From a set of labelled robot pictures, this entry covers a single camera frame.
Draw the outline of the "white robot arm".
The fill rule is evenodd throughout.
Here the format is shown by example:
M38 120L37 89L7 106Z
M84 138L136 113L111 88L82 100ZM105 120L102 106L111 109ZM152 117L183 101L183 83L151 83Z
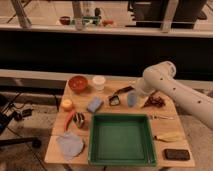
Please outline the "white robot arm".
M141 97L149 96L155 90L161 91L213 130L213 98L179 83L174 79L175 75L176 67L172 62L160 62L147 67L134 88Z

